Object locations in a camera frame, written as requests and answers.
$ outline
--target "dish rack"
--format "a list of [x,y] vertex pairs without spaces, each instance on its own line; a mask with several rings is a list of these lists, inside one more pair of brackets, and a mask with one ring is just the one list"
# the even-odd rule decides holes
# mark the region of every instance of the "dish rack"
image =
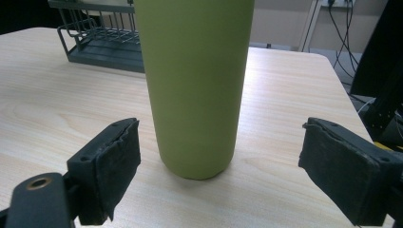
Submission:
[[[124,6],[48,0],[59,10],[63,25],[57,29],[70,62],[144,72],[133,0]],[[66,40],[74,39],[68,49]]]

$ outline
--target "black wire rack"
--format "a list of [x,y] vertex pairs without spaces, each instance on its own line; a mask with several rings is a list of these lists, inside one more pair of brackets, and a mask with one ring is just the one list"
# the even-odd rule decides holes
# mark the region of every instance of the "black wire rack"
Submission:
[[[89,4],[78,0],[48,0],[59,10],[57,29],[70,62],[144,72],[139,32],[132,0],[122,5]],[[68,49],[66,39],[75,46]]]

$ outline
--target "green cylinder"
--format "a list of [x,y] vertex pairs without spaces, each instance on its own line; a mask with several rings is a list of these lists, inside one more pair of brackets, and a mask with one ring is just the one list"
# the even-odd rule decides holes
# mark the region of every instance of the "green cylinder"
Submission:
[[160,156],[180,177],[231,161],[254,0],[135,0]]

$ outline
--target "wooden table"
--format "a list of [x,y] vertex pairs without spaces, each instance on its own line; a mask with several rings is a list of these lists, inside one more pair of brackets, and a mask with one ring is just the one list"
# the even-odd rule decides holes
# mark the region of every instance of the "wooden table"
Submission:
[[212,180],[185,180],[160,160],[143,74],[69,63],[55,29],[2,35],[0,209],[18,183],[66,173],[107,125],[136,117],[142,164],[105,227],[350,227],[297,167],[311,116],[370,139],[325,57],[250,48],[235,156]]

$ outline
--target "black monitor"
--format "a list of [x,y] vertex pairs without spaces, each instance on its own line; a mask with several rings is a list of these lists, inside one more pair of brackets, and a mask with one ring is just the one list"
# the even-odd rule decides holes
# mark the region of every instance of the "black monitor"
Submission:
[[350,92],[376,98],[360,117],[373,140],[381,141],[403,103],[403,1],[388,1],[361,57]]

